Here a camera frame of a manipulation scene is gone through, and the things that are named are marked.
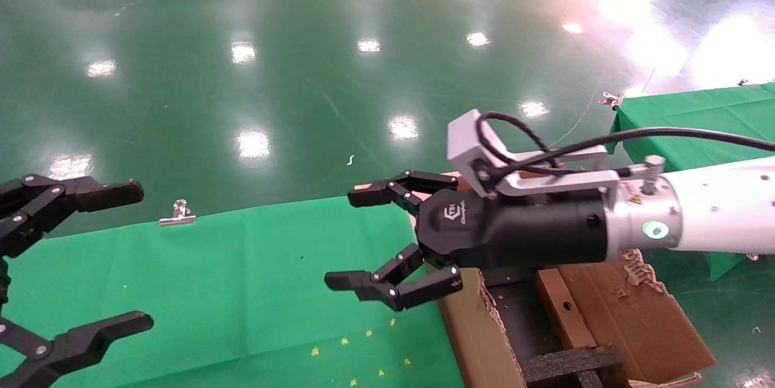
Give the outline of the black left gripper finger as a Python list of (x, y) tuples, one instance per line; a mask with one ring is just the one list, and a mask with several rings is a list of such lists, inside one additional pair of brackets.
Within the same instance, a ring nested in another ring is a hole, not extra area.
[(46, 340), (9, 319), (1, 319), (3, 346), (25, 360), (3, 376), (2, 387), (50, 387), (62, 376), (99, 364), (113, 342), (153, 328), (153, 318), (132, 311), (71, 328)]
[(105, 211), (143, 199), (143, 186), (135, 179), (111, 185), (91, 176), (11, 179), (1, 186), (1, 255), (19, 257), (75, 212)]

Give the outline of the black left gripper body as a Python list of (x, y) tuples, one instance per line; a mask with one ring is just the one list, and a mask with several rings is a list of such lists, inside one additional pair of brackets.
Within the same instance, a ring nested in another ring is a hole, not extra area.
[(5, 259), (0, 259), (0, 308), (8, 303), (8, 289), (12, 280), (8, 275), (8, 263)]

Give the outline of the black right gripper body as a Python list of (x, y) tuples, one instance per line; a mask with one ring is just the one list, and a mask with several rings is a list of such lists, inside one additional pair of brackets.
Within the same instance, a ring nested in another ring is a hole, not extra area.
[(595, 189), (495, 199), (444, 189), (420, 204), (416, 237), (436, 267), (538, 268), (608, 258), (604, 204)]

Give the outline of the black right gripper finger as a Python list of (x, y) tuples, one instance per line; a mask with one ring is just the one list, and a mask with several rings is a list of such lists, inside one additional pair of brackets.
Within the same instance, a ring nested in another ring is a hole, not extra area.
[(424, 277), (409, 277), (426, 264), (423, 248), (407, 245), (375, 272), (335, 271), (324, 275), (330, 291), (352, 291), (360, 301), (379, 301), (395, 312), (443, 299), (463, 288), (461, 269), (449, 265)]
[(390, 179), (380, 179), (368, 186), (354, 188), (348, 192), (349, 204), (353, 207), (381, 206), (394, 203), (411, 216), (417, 216), (424, 198), (421, 193), (434, 195), (444, 189), (458, 189), (458, 176), (412, 170), (399, 173)]

